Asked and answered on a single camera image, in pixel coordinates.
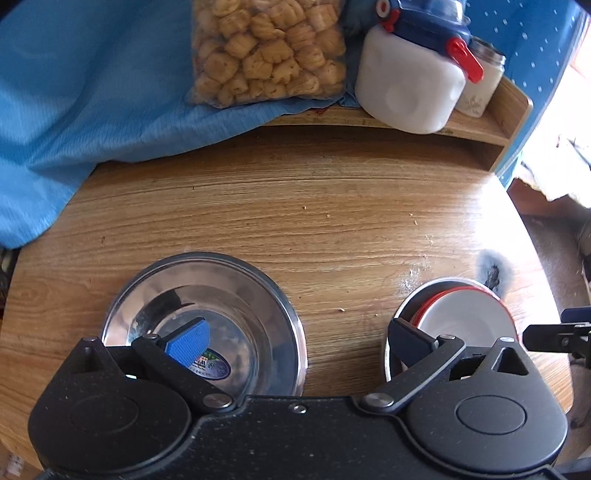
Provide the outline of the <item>deep steel bowl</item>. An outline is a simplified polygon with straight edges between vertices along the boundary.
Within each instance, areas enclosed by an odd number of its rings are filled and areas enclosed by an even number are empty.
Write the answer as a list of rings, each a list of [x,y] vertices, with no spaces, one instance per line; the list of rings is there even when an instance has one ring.
[[[418,330],[433,340],[444,334],[459,337],[470,347],[490,347],[501,337],[518,338],[509,310],[483,284],[459,277],[435,279],[413,291],[394,314],[383,353],[386,380],[407,369],[401,357]]]

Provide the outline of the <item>red-rimmed white bowl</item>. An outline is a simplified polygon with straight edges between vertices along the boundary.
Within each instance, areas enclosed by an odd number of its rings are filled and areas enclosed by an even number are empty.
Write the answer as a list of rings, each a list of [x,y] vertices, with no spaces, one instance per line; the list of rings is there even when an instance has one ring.
[[[432,337],[454,335],[473,347],[491,347],[502,337],[518,339],[505,305],[475,287],[457,287],[437,294],[420,308],[412,323]]]
[[[452,287],[449,289],[446,289],[440,293],[437,293],[433,296],[431,296],[427,301],[425,301],[420,308],[418,309],[418,311],[413,315],[412,320],[410,321],[410,323],[412,325],[414,325],[415,327],[419,327],[422,319],[426,313],[426,311],[440,298],[445,297],[446,295],[450,295],[452,293],[456,293],[456,292],[461,292],[461,291],[475,291],[475,292],[479,292],[480,294],[484,294],[487,295],[488,297],[491,297],[495,300],[497,300],[498,302],[501,302],[501,300],[495,296],[492,292],[488,292],[485,289],[482,288],[478,288],[478,287],[474,287],[474,286],[457,286],[457,287]]]

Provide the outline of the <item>wooden desk shelf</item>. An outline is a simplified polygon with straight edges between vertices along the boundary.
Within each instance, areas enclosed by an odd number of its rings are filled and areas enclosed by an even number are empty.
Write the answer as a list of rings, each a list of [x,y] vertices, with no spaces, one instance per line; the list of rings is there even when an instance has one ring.
[[[492,172],[517,138],[533,109],[531,99],[511,80],[501,79],[483,115],[470,117],[455,110],[446,125],[437,134],[467,143],[477,160]],[[283,115],[270,121],[268,126],[360,127],[385,129],[387,125],[361,108],[338,105],[311,109],[304,113]]]

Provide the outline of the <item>white jug blue lid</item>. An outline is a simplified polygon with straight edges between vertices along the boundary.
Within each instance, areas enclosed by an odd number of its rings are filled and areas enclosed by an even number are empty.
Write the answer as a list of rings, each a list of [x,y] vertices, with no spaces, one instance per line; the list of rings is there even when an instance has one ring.
[[[448,122],[467,82],[484,78],[471,52],[463,1],[377,1],[363,43],[355,95],[363,110],[412,134]]]

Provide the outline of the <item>blue striped cloth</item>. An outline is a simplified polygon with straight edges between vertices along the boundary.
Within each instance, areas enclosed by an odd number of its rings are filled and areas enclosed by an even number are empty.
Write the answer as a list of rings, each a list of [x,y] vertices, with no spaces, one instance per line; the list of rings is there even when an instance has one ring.
[[[368,1],[343,1],[346,91],[218,109],[193,104],[194,1],[5,1],[1,5],[1,244],[57,220],[94,168],[228,140],[283,115],[355,106]]]

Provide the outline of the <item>blue polka dot curtain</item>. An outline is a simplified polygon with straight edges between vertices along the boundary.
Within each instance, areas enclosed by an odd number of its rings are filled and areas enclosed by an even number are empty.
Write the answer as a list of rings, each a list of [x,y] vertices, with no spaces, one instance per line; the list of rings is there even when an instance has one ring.
[[[588,14],[576,1],[474,0],[466,3],[473,35],[506,56],[505,76],[533,102],[516,139],[494,168],[507,186],[578,45]]]

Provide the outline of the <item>clear bag of biscuits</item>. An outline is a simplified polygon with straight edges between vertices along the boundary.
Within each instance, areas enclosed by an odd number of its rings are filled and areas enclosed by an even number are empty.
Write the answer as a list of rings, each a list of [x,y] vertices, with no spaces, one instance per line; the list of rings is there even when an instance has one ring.
[[[344,6],[342,1],[194,1],[188,100],[224,109],[342,96]]]

